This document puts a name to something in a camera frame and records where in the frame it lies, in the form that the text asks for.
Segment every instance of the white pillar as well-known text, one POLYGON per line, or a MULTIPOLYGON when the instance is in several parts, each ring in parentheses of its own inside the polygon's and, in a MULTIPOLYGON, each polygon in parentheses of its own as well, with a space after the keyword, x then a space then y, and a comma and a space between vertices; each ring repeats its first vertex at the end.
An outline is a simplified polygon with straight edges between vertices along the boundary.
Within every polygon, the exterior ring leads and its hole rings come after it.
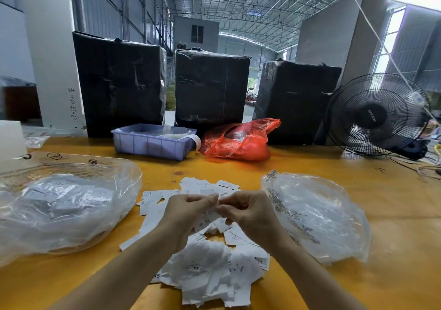
POLYGON ((21 0, 44 126, 85 125, 72 31, 72 0, 21 0))

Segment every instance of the roll of white tape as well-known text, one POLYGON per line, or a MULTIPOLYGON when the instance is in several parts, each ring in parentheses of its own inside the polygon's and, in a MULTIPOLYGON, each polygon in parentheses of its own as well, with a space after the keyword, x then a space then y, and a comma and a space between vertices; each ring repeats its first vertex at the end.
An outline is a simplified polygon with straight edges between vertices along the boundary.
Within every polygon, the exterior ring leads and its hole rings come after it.
POLYGON ((196 136, 196 135, 187 135, 185 137, 182 137, 181 139, 184 139, 184 138, 191 138, 191 139, 193 139, 195 141, 195 143, 196 143, 196 151, 199 151, 199 149, 201 148, 201 139, 198 136, 196 136))

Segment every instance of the black box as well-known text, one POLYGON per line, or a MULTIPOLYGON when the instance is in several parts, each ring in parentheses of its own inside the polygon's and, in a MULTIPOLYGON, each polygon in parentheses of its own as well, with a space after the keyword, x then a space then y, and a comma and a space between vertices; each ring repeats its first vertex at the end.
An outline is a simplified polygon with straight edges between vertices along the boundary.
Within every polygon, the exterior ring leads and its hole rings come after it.
POLYGON ((310 145, 322 123, 341 67, 277 60, 266 62, 254 106, 254 119, 278 118, 268 144, 310 145))
POLYGON ((250 57, 177 50, 176 124, 198 130, 242 123, 250 57))
POLYGON ((73 33, 89 137, 111 130, 163 124, 166 52, 158 45, 73 33))

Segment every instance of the red plastic bag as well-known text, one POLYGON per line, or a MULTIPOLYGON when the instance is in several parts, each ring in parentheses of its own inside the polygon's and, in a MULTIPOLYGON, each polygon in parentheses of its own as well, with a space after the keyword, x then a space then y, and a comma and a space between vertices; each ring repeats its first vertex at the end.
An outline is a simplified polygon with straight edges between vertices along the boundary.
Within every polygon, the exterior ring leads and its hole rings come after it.
POLYGON ((267 160, 271 153, 267 134, 280 125, 280 119, 262 118, 243 124, 227 124, 207 131, 199 150, 203 155, 248 161, 267 160))

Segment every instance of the electric fan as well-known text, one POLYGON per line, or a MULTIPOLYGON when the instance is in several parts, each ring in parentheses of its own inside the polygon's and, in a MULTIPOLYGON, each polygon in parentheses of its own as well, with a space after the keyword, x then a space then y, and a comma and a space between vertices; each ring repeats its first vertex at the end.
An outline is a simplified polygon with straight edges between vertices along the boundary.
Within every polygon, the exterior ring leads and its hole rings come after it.
POLYGON ((336 90, 325 113, 331 140, 364 156, 397 153, 418 160, 427 146, 417 138, 426 128, 429 99, 413 81, 397 74, 358 77, 336 90))

